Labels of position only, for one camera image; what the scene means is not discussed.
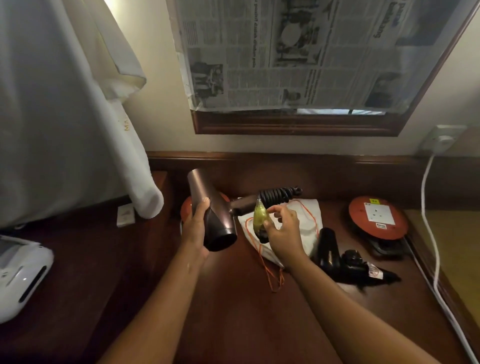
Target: white drawstring bag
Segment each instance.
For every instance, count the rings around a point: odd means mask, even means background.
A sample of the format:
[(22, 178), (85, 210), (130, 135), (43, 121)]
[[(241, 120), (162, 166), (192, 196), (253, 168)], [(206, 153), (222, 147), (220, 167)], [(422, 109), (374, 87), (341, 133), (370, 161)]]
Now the white drawstring bag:
[[(318, 243), (318, 232), (323, 227), (322, 215), (320, 213), (320, 207), (317, 200), (307, 199), (294, 199), (287, 203), (287, 207), (290, 210), (297, 212), (297, 217), (300, 221), (300, 237), (303, 245), (303, 250), (310, 256), (313, 248)], [(270, 214), (272, 221), (277, 229), (282, 227), (282, 223), (274, 217), (274, 214)], [(284, 268), (283, 264), (277, 258), (275, 253), (270, 247), (270, 243), (261, 244), (255, 233), (253, 232), (253, 212), (243, 216), (238, 216), (239, 222), (243, 229), (243, 233), (247, 237), (250, 244), (260, 252), (260, 254), (269, 261), (277, 264), (279, 267)]]

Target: brown hair dryer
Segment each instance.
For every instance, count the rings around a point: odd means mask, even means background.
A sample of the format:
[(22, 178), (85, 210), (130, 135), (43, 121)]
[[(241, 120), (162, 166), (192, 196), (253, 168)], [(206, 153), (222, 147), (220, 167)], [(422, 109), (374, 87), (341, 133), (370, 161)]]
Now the brown hair dryer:
[(210, 208), (205, 212), (204, 217), (204, 246), (211, 252), (226, 249), (237, 240), (234, 217), (252, 212), (258, 198), (262, 200), (266, 208), (269, 208), (282, 202), (288, 202), (302, 193), (299, 187), (274, 188), (227, 202), (212, 185), (205, 170), (192, 170), (187, 178), (192, 195), (193, 213), (203, 198), (210, 198)]

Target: orange drawstring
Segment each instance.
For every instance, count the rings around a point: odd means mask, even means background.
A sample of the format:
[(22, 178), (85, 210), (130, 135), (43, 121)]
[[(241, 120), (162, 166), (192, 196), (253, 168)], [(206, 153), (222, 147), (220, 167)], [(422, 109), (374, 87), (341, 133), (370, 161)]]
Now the orange drawstring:
[[(309, 209), (307, 209), (307, 207), (300, 201), (300, 200), (297, 200), (297, 199), (294, 199), (292, 201), (297, 201), (298, 203), (300, 203), (303, 208), (309, 213), (309, 215), (312, 217), (313, 221), (315, 222), (315, 233), (317, 235), (317, 238), (318, 238), (318, 224), (317, 224), (317, 219), (313, 216), (313, 214), (309, 211)], [(253, 237), (253, 235), (250, 233), (250, 231), (248, 230), (248, 222), (250, 220), (253, 220), (253, 218), (248, 218), (247, 221), (245, 221), (245, 230), (247, 231), (248, 235), (250, 236), (250, 239), (252, 240), (252, 243), (255, 244), (255, 238)], [(279, 275), (278, 275), (278, 278), (275, 276), (275, 274), (272, 273), (272, 271), (270, 269), (268, 269), (268, 267), (266, 266), (265, 264), (265, 261), (264, 261), (264, 257), (262, 256), (262, 244), (260, 242), (258, 242), (258, 248), (256, 247), (255, 245), (255, 248), (257, 249), (258, 251), (258, 255), (260, 256), (260, 260), (262, 261), (262, 265), (264, 266), (264, 269), (265, 269), (265, 273), (267, 274), (267, 279), (268, 279), (268, 285), (270, 286), (270, 289), (273, 293), (277, 293), (278, 291), (280, 291), (280, 289), (283, 287), (284, 283), (285, 283), (285, 278), (283, 277), (283, 268), (280, 268), (279, 270)], [(272, 281), (270, 279), (270, 276), (272, 276), (273, 278), (275, 278), (275, 280), (278, 282), (278, 288), (276, 290), (273, 289), (273, 285), (272, 285)]]

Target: coiled black cord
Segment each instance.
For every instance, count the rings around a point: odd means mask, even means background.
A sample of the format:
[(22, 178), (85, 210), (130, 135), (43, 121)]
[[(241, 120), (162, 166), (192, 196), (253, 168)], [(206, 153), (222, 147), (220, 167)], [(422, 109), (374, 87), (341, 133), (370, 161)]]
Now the coiled black cord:
[(300, 196), (302, 190), (300, 187), (271, 188), (258, 193), (265, 208), (273, 205), (279, 205), (282, 202), (288, 202), (296, 196)]

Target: window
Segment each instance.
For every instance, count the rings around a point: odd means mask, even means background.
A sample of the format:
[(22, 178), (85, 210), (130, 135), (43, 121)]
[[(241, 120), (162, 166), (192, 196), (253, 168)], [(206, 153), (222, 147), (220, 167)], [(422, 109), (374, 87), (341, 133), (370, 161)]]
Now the window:
[(398, 136), (475, 0), (169, 0), (196, 133)]

